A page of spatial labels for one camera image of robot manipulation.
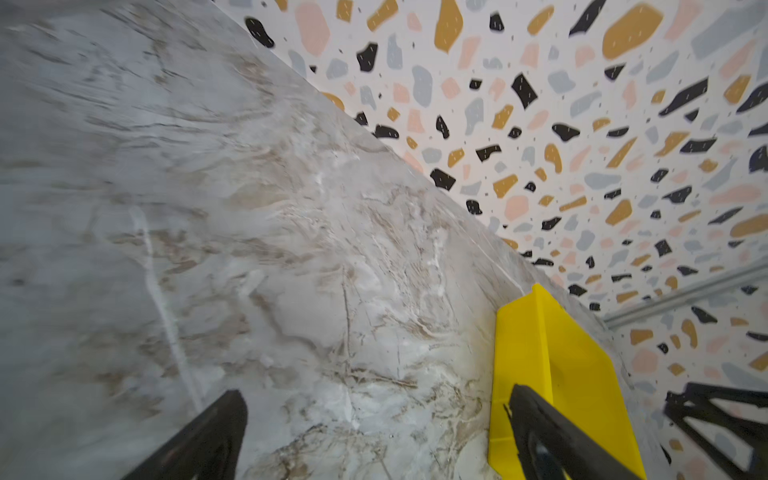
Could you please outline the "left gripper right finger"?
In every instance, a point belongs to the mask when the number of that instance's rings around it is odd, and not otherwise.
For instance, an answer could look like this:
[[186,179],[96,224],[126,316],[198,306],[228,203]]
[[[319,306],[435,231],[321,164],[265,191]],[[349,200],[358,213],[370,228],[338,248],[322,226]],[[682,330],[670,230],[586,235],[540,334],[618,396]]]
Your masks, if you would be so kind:
[[525,479],[636,479],[533,389],[513,387],[507,412]]

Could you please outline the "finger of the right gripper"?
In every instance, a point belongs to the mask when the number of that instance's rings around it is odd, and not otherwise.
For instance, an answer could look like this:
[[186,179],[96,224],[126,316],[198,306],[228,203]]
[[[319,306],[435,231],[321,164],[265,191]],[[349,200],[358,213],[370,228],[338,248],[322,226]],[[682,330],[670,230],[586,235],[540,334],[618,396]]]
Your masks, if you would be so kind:
[[[766,479],[767,423],[734,416],[717,406],[714,400],[743,403],[759,409],[767,408],[765,391],[687,383],[682,393],[667,393],[663,413],[731,479]],[[744,441],[752,448],[748,467],[739,467],[722,449],[699,433],[690,424],[690,419],[722,427]]]

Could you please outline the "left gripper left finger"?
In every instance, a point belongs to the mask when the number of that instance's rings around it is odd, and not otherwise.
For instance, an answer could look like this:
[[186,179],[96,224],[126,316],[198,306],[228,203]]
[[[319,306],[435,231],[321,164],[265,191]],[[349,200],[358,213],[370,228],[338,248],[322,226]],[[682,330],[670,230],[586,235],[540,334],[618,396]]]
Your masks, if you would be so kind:
[[247,422],[243,395],[228,390],[124,479],[233,480]]

